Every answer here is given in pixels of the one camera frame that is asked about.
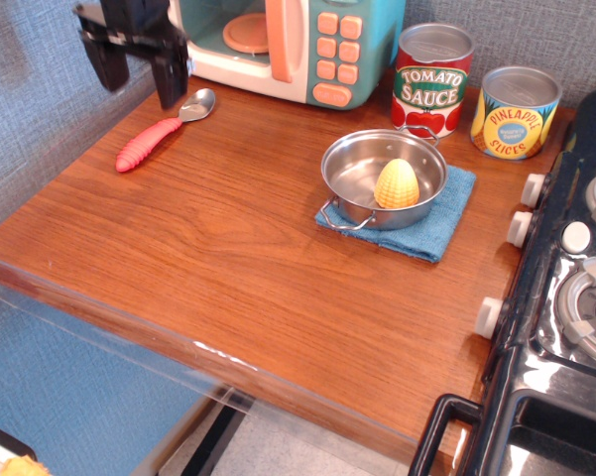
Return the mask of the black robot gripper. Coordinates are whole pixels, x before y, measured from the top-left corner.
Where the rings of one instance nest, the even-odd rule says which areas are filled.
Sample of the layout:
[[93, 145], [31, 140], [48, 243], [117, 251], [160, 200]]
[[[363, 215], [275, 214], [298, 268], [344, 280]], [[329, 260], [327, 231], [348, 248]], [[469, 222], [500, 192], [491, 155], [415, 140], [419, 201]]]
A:
[[81, 40], [102, 86], [110, 92], [129, 79], [126, 55], [152, 60], [161, 107], [172, 108], [187, 93], [186, 37], [170, 20], [168, 1], [93, 1], [73, 13]]

